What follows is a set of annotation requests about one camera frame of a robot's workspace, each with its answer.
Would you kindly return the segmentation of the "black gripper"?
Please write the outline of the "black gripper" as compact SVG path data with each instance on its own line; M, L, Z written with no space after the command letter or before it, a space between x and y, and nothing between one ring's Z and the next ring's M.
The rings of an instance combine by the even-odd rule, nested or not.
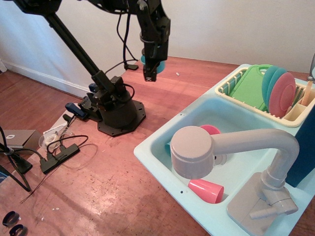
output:
M171 21L160 0L139 0L136 9L141 27L140 38L144 43L144 79L155 82L159 63L168 57Z

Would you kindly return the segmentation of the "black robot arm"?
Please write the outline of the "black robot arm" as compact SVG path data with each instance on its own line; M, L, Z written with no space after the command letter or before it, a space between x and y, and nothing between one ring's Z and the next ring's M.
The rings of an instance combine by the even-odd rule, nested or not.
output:
M157 69L162 61L168 57L168 42L171 21L164 12L159 0L92 0L90 2L97 8L112 14L136 15L141 27L140 39L144 43L145 65L143 67L144 79L154 82L157 79ZM16 0L15 4L26 14L43 16L50 27L60 36L68 48L78 58L81 64L90 73L92 80L99 90L109 93L122 103L123 88L117 88L108 79L103 71L98 69L92 59L83 50L73 37L56 12L61 1L59 0Z

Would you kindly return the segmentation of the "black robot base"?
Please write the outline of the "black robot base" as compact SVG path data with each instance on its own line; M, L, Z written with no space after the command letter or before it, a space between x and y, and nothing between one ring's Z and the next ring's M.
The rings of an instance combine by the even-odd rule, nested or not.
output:
M115 94L99 89L89 92L79 103L85 118L97 123L98 131L112 137L133 132L146 118L142 102L132 99L133 95L126 89L122 77L113 77Z

